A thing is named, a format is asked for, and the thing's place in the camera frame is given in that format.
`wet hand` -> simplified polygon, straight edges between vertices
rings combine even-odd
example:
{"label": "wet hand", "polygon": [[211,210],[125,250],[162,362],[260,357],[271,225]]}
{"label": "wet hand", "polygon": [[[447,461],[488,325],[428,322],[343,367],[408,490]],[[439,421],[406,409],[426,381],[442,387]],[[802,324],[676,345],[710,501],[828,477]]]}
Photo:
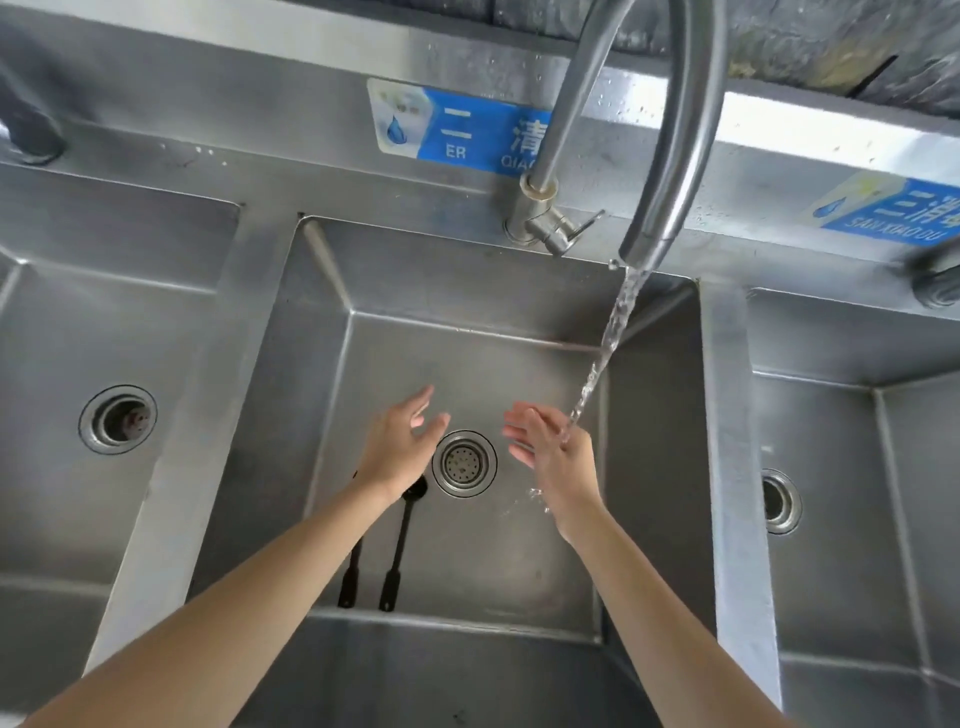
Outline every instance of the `wet hand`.
{"label": "wet hand", "polygon": [[580,427],[572,427],[561,443],[567,416],[556,407],[514,402],[503,414],[503,434],[513,442],[510,454],[532,468],[561,535],[570,540],[577,517],[590,508],[604,508],[593,462],[593,443]]}
{"label": "wet hand", "polygon": [[373,418],[355,482],[382,489],[393,502],[423,475],[450,424],[450,416],[443,413],[423,431],[414,432],[414,428],[423,426],[423,411],[432,395],[433,385],[426,386]]}

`blue sign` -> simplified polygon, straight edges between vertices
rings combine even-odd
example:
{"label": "blue sign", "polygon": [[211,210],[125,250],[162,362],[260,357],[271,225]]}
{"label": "blue sign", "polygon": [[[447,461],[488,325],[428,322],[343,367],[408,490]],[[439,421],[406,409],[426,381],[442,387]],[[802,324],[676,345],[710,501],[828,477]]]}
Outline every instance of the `blue sign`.
{"label": "blue sign", "polygon": [[825,220],[819,227],[922,246],[960,235],[960,188],[894,178],[895,191],[887,181],[865,186],[867,177],[846,184],[848,190],[859,185],[864,196],[853,194],[851,199],[838,191],[836,200],[810,211],[813,218]]}
{"label": "blue sign", "polygon": [[550,112],[423,86],[368,79],[380,151],[519,177],[533,165]]}

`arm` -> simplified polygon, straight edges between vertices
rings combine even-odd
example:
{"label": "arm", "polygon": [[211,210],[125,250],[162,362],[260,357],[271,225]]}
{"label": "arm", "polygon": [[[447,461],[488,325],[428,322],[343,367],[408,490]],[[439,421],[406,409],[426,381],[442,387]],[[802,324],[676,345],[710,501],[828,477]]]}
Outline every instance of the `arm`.
{"label": "arm", "polygon": [[432,387],[378,416],[356,477],[312,517],[30,716],[25,728],[213,728],[240,712],[334,571],[420,477],[444,435],[419,436]]}
{"label": "arm", "polygon": [[552,407],[505,414],[511,454],[534,469],[561,535],[580,555],[666,728],[789,728],[607,511],[590,436]]}

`drain strainer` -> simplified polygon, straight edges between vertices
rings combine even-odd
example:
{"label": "drain strainer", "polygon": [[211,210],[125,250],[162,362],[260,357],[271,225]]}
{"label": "drain strainer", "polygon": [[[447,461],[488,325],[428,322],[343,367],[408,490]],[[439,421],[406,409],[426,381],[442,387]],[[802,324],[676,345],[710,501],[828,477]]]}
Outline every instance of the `drain strainer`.
{"label": "drain strainer", "polygon": [[790,478],[773,468],[764,468],[762,476],[767,531],[778,536],[790,533],[797,527],[804,512],[797,486]]}
{"label": "drain strainer", "polygon": [[483,493],[496,476],[496,452],[479,432],[451,432],[437,445],[429,474],[445,491],[456,497]]}
{"label": "drain strainer", "polygon": [[94,452],[119,455],[146,440],[156,424],[156,402],[140,387],[105,389],[80,415],[80,438]]}

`sink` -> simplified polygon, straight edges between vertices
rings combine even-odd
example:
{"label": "sink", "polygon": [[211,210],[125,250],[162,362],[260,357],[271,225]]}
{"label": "sink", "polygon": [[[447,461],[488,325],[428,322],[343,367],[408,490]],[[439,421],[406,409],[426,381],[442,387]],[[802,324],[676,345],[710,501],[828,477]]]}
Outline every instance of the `sink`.
{"label": "sink", "polygon": [[[83,671],[236,219],[0,165],[0,722]],[[105,397],[95,451],[82,412],[119,385],[146,419]]]}
{"label": "sink", "polygon": [[755,291],[749,343],[787,712],[955,724],[960,324]]}
{"label": "sink", "polygon": [[[570,408],[622,272],[321,224],[294,240],[191,595],[341,489],[370,416],[423,384],[467,449],[429,473],[396,609],[377,605],[402,503],[364,536],[355,606],[337,606],[344,565],[237,724],[656,724],[586,570],[499,434],[516,399]],[[654,277],[639,308],[678,284],[690,285]],[[714,629],[703,378],[692,296],[621,348],[582,424],[613,513]],[[485,469],[489,486],[458,491],[457,467],[465,480]],[[441,487],[450,478],[466,497]]]}

